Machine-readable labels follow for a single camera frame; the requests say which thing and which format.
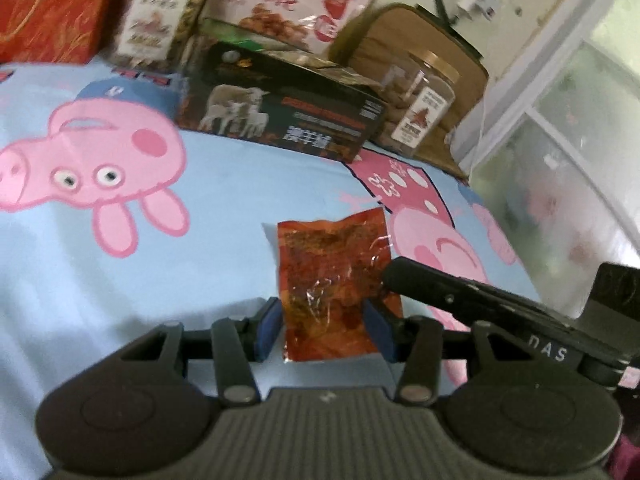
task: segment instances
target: black snack box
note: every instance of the black snack box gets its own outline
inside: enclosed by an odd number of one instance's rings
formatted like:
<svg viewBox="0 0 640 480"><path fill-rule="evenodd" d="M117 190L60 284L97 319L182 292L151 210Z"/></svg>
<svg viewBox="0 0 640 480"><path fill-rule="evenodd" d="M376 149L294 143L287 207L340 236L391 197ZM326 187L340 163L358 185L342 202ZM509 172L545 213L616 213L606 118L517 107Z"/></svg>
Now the black snack box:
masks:
<svg viewBox="0 0 640 480"><path fill-rule="evenodd" d="M196 51L178 126L351 162L380 127L385 102L346 69L309 69L277 54L223 42Z"/></svg>

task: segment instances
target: pig snout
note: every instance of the pig snout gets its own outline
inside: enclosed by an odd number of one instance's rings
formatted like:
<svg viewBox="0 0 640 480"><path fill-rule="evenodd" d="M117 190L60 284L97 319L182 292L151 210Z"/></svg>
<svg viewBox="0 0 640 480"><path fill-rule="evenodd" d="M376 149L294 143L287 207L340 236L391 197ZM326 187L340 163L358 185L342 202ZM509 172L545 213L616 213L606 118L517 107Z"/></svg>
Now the pig snout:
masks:
<svg viewBox="0 0 640 480"><path fill-rule="evenodd" d="M27 174L27 160L20 152L12 149L0 152L0 209L18 208Z"/></svg>

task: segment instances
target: red gift box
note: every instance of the red gift box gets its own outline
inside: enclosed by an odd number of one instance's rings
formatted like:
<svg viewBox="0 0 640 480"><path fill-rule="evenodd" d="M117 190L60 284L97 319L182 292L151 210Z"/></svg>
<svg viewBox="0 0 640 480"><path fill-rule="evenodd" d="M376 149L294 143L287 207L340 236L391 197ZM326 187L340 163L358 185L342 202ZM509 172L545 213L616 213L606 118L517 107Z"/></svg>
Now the red gift box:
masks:
<svg viewBox="0 0 640 480"><path fill-rule="evenodd" d="M86 63L108 0L0 0L0 62Z"/></svg>

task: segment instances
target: blue gripper pad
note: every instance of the blue gripper pad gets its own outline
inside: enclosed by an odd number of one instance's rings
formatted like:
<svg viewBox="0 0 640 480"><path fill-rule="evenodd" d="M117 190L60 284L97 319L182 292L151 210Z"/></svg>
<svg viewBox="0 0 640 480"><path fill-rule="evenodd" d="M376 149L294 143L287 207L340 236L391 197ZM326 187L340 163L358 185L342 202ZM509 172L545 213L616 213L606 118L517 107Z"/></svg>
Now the blue gripper pad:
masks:
<svg viewBox="0 0 640 480"><path fill-rule="evenodd" d="M269 298L260 310L262 320L255 335L254 354L259 363L264 361L273 348L282 329L282 303L280 298Z"/></svg>
<svg viewBox="0 0 640 480"><path fill-rule="evenodd" d="M362 320L369 337L389 363L398 362L398 347L394 343L393 327L388 320L370 300L362 301Z"/></svg>

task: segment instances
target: light blue bedsheet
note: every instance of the light blue bedsheet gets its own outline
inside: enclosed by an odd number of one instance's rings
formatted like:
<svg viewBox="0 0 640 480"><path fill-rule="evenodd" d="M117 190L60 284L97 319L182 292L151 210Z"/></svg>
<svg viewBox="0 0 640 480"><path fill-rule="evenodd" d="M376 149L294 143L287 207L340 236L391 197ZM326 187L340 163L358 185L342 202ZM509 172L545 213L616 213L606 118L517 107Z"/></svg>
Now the light blue bedsheet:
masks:
<svg viewBox="0 0 640 480"><path fill-rule="evenodd" d="M15 72L0 83L0 149L44 137L53 110L90 83L115 77L99 61L85 67L0 67L7 70ZM98 97L96 91L112 87L98 84L81 97ZM171 114L177 103L172 88L162 90L165 100L147 104ZM129 256L114 257L97 242L89 208L49 201L0 211L0 479L32 480L46 473L33 419L43 396L61 382L166 320L181 320L187 329L208 328L220 317L250 316L261 299L276 296L277 222L337 220L376 205L343 164L242 140L194 132L180 136L186 166L170 190L188 211L184 235L153 227L138 203L130 202L138 245ZM487 281L537 299L519 260L508 261L496 249L499 233L474 194L441 171L423 167ZM395 189L401 189L397 179ZM404 309L428 312L413 301L405 301ZM379 384L392 391L398 376L397 367L376 354L285 363L282 337L268 362L254 371L263 395L275 385ZM190 377L213 392L211 372L210 363L196 363ZM451 387L444 374L443 390Z"/></svg>

